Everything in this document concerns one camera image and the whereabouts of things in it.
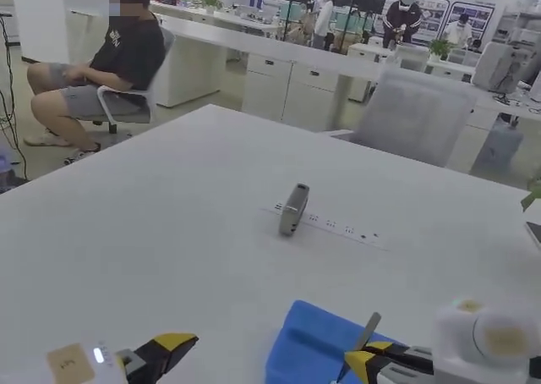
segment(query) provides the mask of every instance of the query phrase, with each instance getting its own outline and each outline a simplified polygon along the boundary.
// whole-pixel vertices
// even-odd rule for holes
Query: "led light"
[[[103,353],[101,352],[100,348],[94,348],[94,357],[96,358],[96,361],[98,363],[103,363],[105,359],[103,359]]]

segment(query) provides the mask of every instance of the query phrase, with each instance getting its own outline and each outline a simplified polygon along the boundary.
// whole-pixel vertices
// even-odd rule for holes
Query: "sneaker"
[[[74,162],[78,162],[88,156],[92,156],[93,154],[96,154],[98,151],[81,151],[77,150],[72,156],[68,158],[64,158],[64,166],[68,166],[69,164],[73,164]]]
[[[32,145],[35,147],[46,145],[55,145],[57,147],[70,146],[69,142],[64,140],[62,137],[56,136],[55,134],[51,133],[49,129],[45,129],[42,134],[39,134],[37,136],[25,137],[23,141],[26,145]]]

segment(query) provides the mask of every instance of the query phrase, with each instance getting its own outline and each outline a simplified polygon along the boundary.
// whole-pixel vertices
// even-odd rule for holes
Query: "blue sponge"
[[[364,327],[304,301],[295,301],[269,354],[265,384],[329,384]],[[396,342],[374,333],[371,341]],[[343,384],[361,381],[349,372]]]

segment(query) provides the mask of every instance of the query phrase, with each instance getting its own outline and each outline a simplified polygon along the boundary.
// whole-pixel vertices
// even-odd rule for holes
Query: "outlet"
[[[273,212],[277,215],[281,215],[283,206],[283,203],[278,202],[270,208],[263,209]],[[351,223],[335,221],[332,218],[322,215],[321,212],[305,212],[303,214],[303,217],[301,218],[300,225],[298,226],[302,227],[302,224],[312,226],[313,228],[321,229],[328,233],[335,234],[336,236],[341,236],[345,239],[359,242],[360,244],[367,244],[385,250],[379,233],[369,231],[369,229],[366,228],[346,226],[351,225]]]

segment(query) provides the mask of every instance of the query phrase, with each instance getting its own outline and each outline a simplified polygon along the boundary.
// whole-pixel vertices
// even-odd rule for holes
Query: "black jacket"
[[[385,32],[399,29],[400,26],[406,25],[406,34],[412,35],[417,33],[419,25],[421,25],[421,8],[414,3],[409,10],[400,10],[398,8],[400,1],[394,2],[387,10],[387,15],[383,17],[383,25]]]

